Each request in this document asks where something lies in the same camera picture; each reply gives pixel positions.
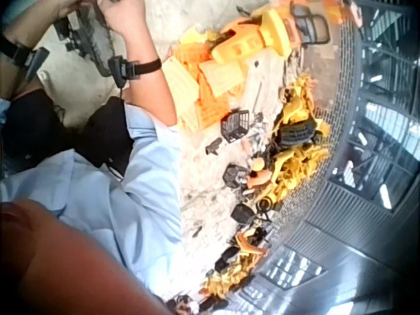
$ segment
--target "hand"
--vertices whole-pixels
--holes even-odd
[[[42,0],[42,2],[51,6],[56,18],[63,18],[72,13],[86,0]]]
[[[98,0],[98,6],[108,25],[124,39],[147,25],[144,0]]]

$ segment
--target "black shorts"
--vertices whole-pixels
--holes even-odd
[[[11,102],[1,138],[2,160],[15,172],[74,148],[93,165],[105,163],[124,175],[133,148],[120,98],[111,97],[82,130],[75,130],[63,126],[53,101],[42,89]]]

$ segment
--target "concrete floor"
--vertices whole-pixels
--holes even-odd
[[[238,16],[236,5],[252,10],[267,1],[146,2],[148,25],[160,57],[163,58],[169,47],[190,26],[200,23],[203,28],[217,30]],[[114,39],[117,53],[124,53],[122,40],[117,35],[114,35]],[[49,30],[41,44],[51,51],[42,70],[50,73],[56,103],[66,109],[65,123],[82,123],[115,89],[113,79],[101,77],[91,61],[83,60],[73,52],[66,52],[53,29]],[[256,60],[260,64],[258,68],[254,66]],[[233,100],[232,107],[252,110],[261,82],[256,112],[263,111],[266,117],[274,119],[280,111],[278,87],[283,86],[284,78],[291,81],[296,77],[296,65],[292,71],[286,69],[288,75],[285,75],[285,60],[271,50],[261,52],[249,60],[248,64],[250,71],[244,97]],[[236,223],[230,218],[230,212],[237,201],[234,192],[224,188],[221,177],[228,163],[244,165],[247,156],[239,144],[226,146],[220,150],[219,157],[205,155],[204,147],[219,137],[219,128],[216,125],[204,133],[183,135],[180,185],[182,238],[186,251],[175,264],[171,285],[159,292],[164,298],[196,289],[227,246],[226,241],[235,233]],[[199,226],[202,226],[202,231],[193,238]]]

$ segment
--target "black strap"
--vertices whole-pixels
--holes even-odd
[[[158,71],[160,68],[162,68],[162,61],[160,58],[146,64],[129,62],[126,64],[124,77],[127,79],[138,79],[140,75],[150,74],[152,72]]]
[[[13,60],[19,68],[28,66],[26,64],[32,50],[21,44],[15,45],[10,42],[3,34],[0,37],[0,51]]]

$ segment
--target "orange toy block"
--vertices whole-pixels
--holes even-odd
[[[199,64],[211,59],[209,47],[204,43],[175,45],[171,49],[171,54],[196,81],[200,73]]]
[[[188,109],[183,113],[182,120],[186,129],[189,131],[197,131],[200,128],[198,117],[197,117],[197,109],[196,104],[191,104]]]
[[[209,60],[199,64],[199,68],[204,73],[215,97],[243,82],[243,73],[237,61],[219,64],[215,60]]]
[[[162,66],[166,81],[177,109],[182,116],[199,97],[200,87],[175,57],[168,58]]]
[[[222,94],[215,97],[204,74],[198,76],[199,100],[196,101],[199,127],[204,130],[219,122],[229,111],[228,95]]]
[[[236,98],[241,98],[243,96],[248,76],[248,65],[245,62],[240,62],[239,65],[243,74],[243,81],[229,90],[229,94]]]

